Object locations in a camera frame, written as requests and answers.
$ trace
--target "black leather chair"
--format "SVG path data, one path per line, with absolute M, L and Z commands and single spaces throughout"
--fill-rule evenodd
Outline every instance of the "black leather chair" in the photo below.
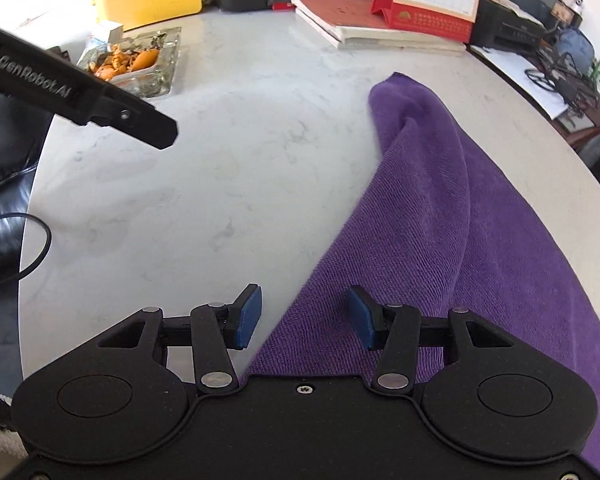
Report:
M 53 114 L 0 95 L 0 214 L 26 212 L 33 177 Z M 0 278 L 18 271 L 23 219 L 0 220 Z M 0 393 L 22 380 L 18 348 L 18 284 L 0 286 Z

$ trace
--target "tabletop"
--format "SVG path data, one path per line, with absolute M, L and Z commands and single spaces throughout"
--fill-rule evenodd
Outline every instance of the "tabletop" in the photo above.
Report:
M 468 53 L 335 50 L 292 12 L 173 20 L 178 121 L 155 150 L 55 118 L 29 212 L 53 231 L 20 283 L 25 376 L 144 306 L 184 316 L 263 289 L 240 373 L 346 222 L 380 160 L 369 91 L 393 72 L 429 86 L 531 204 L 600 318 L 600 186 L 533 107 Z M 44 242 L 26 225 L 22 265 Z M 190 349 L 168 366 L 192 380 Z

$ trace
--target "printer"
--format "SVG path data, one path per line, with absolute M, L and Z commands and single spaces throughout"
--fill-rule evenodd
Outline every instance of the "printer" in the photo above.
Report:
M 544 25 L 510 0 L 480 0 L 469 43 L 517 54 L 534 54 Z

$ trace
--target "purple towel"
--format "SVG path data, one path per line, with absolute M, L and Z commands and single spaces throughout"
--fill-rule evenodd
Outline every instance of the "purple towel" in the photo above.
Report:
M 428 88 L 395 73 L 369 102 L 382 162 L 250 373 L 368 379 L 378 353 L 346 318 L 359 284 L 424 316 L 469 307 L 580 374 L 600 411 L 600 321 L 529 204 Z M 418 380 L 441 367 L 421 349 Z M 584 457 L 600 469 L 600 414 Z

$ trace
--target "screw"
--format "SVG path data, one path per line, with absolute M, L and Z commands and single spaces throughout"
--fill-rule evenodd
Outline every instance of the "screw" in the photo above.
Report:
M 202 376 L 200 382 L 207 388 L 224 388 L 234 382 L 234 378 L 225 372 L 209 372 Z
M 409 380 L 402 374 L 384 374 L 378 377 L 378 384 L 387 390 L 400 390 L 409 386 Z

